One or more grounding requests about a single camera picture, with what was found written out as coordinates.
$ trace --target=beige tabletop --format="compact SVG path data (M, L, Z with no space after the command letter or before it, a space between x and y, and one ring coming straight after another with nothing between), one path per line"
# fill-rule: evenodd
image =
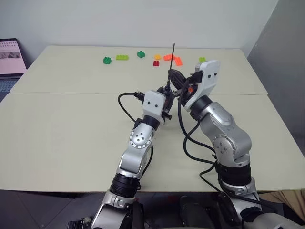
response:
M145 57L140 59L137 52ZM16 83L13 93L121 93L126 90L157 90L165 85L169 61L154 67L156 54L164 56L171 48L49 46ZM127 54L128 61L116 61ZM221 62L220 77L212 94L263 94L267 91L239 49L175 49L183 66L173 68L188 77L199 57ZM111 57L111 64L103 58Z
M0 189L106 191L127 147L133 123L117 104L118 94L10 93L0 103ZM251 169L258 190L305 188L305 160L282 119L265 95L212 95L252 139ZM123 103L141 117L141 102ZM154 156L141 180L143 191L211 191L198 176L208 165L183 152L177 120L159 127ZM183 112L186 129L195 123ZM194 138L208 143L200 132ZM189 143L191 154L211 152ZM213 171L206 176L217 184Z

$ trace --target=yellow block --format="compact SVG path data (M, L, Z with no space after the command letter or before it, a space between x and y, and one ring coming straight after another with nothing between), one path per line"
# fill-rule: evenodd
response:
M155 59L156 61L160 60L161 58L162 58L162 57L161 57L159 54L154 56L154 59Z

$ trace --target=green lego brick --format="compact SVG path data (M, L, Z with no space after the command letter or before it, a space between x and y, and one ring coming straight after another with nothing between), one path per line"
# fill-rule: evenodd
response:
M128 55L116 55L117 61L127 61L129 59Z
M143 51L139 51L137 55L138 57L143 58L145 56L145 53Z
M205 57L199 57L199 62L200 63L206 62Z
M110 57L105 57L105 58L103 59L103 63L104 63L104 64L110 64L110 63L111 63L111 58L110 58Z

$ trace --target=toy block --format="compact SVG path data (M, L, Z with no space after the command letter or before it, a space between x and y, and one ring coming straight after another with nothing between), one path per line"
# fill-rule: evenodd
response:
M160 66L160 62L159 61L153 61L153 65L158 67L158 66Z
M128 55L116 55L117 61L127 61L129 59Z
M180 57L175 57L175 62L177 66L181 66L182 65L182 60Z
M158 61L158 60L162 59L162 57L161 57L159 54L157 54L157 55L154 56L154 59L155 59L156 61Z
M110 63L111 63L111 58L110 58L110 57L105 57L105 58L103 59L103 63L104 63L104 64L110 64Z
M170 61L171 59L172 59L172 55L171 54L163 56L163 60L164 61Z
M143 58L145 56L145 53L143 51L139 51L137 55L138 57Z
M205 57L199 57L199 62L200 63L206 62Z

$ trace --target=laptop keyboard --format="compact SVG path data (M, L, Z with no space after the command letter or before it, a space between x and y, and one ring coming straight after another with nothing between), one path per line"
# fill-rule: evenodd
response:
M0 92L10 92L17 80L0 80Z

